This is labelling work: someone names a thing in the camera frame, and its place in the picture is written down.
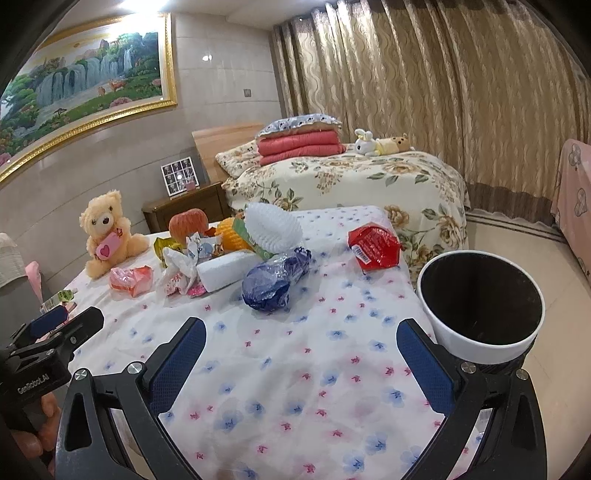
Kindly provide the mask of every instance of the wall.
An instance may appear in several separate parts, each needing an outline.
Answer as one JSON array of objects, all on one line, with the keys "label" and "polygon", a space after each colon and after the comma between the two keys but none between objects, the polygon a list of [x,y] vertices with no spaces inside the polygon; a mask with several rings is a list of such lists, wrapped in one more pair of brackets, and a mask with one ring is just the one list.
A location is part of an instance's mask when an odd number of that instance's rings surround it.
[{"label": "wall", "polygon": [[78,218],[90,199],[120,190],[132,230],[148,233],[142,205],[166,197],[159,166],[195,151],[192,131],[281,117],[268,32],[174,14],[173,36],[178,107],[76,140],[0,187],[0,231],[40,263],[52,292],[89,259]]}]

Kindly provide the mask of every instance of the folded red quilt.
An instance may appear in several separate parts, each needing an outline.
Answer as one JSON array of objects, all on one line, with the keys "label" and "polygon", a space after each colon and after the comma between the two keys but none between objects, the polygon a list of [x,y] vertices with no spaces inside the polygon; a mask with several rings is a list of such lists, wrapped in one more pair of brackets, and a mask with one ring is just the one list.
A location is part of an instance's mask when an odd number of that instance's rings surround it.
[{"label": "folded red quilt", "polygon": [[265,156],[295,150],[308,145],[337,145],[339,143],[339,134],[334,130],[329,130],[289,135],[287,137],[265,138],[258,142],[258,149],[259,154]]},{"label": "folded red quilt", "polygon": [[287,160],[294,157],[330,157],[345,153],[347,148],[344,145],[307,145],[306,147],[295,148],[275,155],[267,155],[261,158],[261,165],[268,165],[280,160]]}]

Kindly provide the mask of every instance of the floor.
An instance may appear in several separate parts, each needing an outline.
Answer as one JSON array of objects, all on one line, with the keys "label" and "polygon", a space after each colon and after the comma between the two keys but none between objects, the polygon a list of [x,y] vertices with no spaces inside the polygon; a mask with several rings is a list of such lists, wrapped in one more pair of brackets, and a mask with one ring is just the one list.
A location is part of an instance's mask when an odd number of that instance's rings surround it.
[{"label": "floor", "polygon": [[[501,255],[528,271],[544,294],[544,326],[524,368],[542,412],[548,450],[548,480],[558,480],[591,434],[591,288],[568,245],[557,235],[535,236],[476,215],[468,223],[470,247]],[[520,230],[531,230],[522,223]],[[138,472],[148,473],[131,452]]]}]

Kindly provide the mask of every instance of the waterfall painting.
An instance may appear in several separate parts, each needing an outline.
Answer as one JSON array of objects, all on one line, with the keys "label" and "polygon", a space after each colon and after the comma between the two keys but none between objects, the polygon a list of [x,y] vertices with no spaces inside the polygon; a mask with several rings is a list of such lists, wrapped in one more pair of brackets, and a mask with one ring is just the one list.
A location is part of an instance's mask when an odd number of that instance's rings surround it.
[{"label": "waterfall painting", "polygon": [[129,15],[46,40],[0,97],[0,183],[66,140],[175,106],[170,23]]}]

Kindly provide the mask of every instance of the ceiling light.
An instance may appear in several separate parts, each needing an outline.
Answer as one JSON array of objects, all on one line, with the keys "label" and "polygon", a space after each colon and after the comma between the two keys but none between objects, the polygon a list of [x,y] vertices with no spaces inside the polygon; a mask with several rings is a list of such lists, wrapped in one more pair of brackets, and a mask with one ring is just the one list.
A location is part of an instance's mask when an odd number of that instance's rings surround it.
[{"label": "ceiling light", "polygon": [[168,0],[125,0],[120,8],[136,13],[155,13],[164,8]]}]

